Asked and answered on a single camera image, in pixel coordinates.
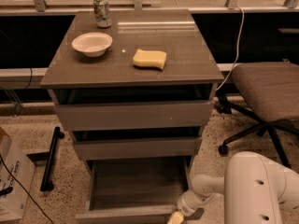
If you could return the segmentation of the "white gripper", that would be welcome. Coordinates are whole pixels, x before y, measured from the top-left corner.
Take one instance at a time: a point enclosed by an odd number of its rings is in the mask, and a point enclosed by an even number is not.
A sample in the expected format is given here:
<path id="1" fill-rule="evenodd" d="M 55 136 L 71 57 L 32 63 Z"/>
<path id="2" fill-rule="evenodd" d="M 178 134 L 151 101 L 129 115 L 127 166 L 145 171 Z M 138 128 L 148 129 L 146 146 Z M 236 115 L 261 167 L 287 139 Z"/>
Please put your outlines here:
<path id="1" fill-rule="evenodd" d="M 177 202 L 178 211 L 174 212 L 169 218 L 167 224 L 182 224 L 184 217 L 190 217 L 199 208 L 203 208 L 210 203 L 215 194 L 197 194 L 192 189 L 185 191 Z"/>

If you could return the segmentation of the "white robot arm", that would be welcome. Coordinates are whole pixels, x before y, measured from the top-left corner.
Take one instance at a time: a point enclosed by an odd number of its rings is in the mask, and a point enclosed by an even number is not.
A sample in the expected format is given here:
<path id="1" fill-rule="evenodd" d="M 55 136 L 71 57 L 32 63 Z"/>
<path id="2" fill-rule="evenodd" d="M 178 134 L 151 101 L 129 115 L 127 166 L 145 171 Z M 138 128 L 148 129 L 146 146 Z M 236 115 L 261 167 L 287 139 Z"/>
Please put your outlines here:
<path id="1" fill-rule="evenodd" d="M 167 224 L 182 224 L 221 195 L 225 224 L 282 224 L 282 210 L 299 208 L 299 174 L 258 153 L 236 153 L 223 177 L 193 177 Z"/>

